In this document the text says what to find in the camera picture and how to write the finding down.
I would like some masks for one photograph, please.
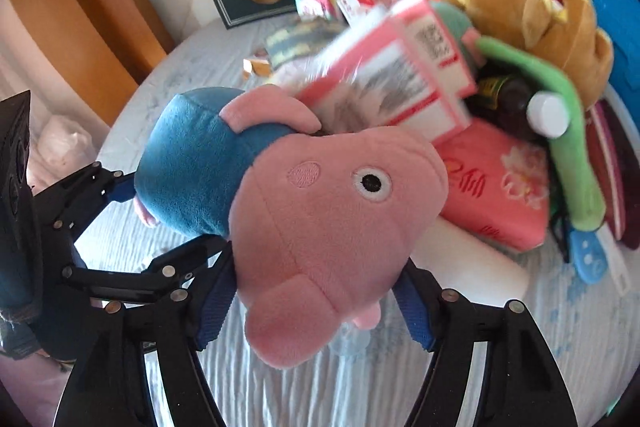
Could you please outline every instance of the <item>dark brown bottle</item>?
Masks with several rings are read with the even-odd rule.
[[[526,141],[557,138],[569,125],[562,97],[517,73],[479,80],[478,93],[466,101],[473,115]]]

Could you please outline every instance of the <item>pink flower print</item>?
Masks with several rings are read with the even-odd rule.
[[[522,200],[530,208],[540,210],[549,197],[545,151],[523,144],[513,146],[500,159],[507,171],[502,177],[502,190],[507,198]]]

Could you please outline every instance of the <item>pink pig plush toy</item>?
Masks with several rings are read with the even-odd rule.
[[[295,366],[340,324],[373,328],[447,174],[399,127],[310,136],[318,118],[279,87],[176,96],[136,172],[136,211],[186,235],[232,241],[245,334],[264,362]]]

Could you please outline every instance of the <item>embroidered pink cheek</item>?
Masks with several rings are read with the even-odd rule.
[[[287,180],[294,187],[310,187],[320,177],[320,164],[316,162],[303,162],[293,167],[287,174]]]

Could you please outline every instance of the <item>white bottle cap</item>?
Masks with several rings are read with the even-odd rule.
[[[539,91],[529,100],[527,121],[540,136],[558,138],[569,127],[569,113],[559,94]]]

